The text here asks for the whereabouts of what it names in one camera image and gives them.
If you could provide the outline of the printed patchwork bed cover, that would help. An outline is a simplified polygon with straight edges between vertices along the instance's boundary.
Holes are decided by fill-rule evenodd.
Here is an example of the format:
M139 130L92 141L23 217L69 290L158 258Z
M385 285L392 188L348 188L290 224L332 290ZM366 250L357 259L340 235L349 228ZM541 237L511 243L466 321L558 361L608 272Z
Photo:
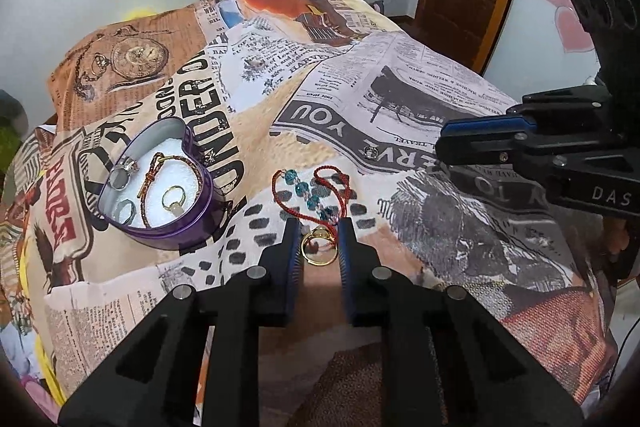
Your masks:
M53 127L23 141L1 201L1 351L49 421L176 286L224 288L296 213L352 219L418 286L469 291L584 409L616 358L602 222L548 202L508 166L445 167L446 121L511 99L363 0L201 0L111 24L48 81ZM165 251L98 213L120 154L176 117L226 213Z

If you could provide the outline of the yellow pillow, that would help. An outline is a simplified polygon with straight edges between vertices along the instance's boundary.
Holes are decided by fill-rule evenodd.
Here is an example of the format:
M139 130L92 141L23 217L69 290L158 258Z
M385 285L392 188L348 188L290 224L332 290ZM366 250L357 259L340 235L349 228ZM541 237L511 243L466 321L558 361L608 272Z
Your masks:
M124 15L124 20L137 20L138 18L145 18L156 15L156 12L151 9L133 9Z

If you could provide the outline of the purple heart-shaped jewelry tin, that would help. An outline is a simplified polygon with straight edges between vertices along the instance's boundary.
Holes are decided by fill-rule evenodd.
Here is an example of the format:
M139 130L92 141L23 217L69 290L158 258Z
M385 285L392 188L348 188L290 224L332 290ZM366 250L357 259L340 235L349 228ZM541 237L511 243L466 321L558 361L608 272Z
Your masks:
M101 190L98 213L138 243L178 251L215 234L226 202L200 163L193 132L171 117L149 124L120 154Z

